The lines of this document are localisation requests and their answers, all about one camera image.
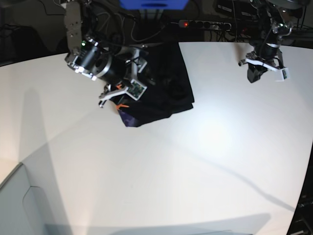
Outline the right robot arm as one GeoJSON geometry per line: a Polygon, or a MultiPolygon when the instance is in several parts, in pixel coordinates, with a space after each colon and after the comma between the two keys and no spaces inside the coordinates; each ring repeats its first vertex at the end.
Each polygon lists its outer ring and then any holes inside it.
{"type": "Polygon", "coordinates": [[[110,8],[96,0],[65,0],[64,24],[67,30],[69,53],[66,64],[75,73],[93,81],[100,79],[106,84],[99,96],[99,107],[117,96],[127,95],[139,101],[147,85],[138,75],[147,66],[142,47],[124,44],[123,29],[110,8]],[[98,19],[95,7],[99,7],[113,20],[116,33],[107,37],[97,30],[98,19]]]}

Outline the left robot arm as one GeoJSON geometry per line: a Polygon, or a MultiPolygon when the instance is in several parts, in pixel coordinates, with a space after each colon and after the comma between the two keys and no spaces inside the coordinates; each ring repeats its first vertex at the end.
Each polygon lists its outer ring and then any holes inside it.
{"type": "Polygon", "coordinates": [[[280,74],[280,81],[290,78],[289,69],[284,66],[280,46],[283,38],[293,30],[289,12],[309,5],[309,0],[251,0],[250,4],[257,10],[259,35],[250,39],[253,51],[246,54],[239,66],[248,65],[247,79],[257,82],[267,71],[280,74]]]}

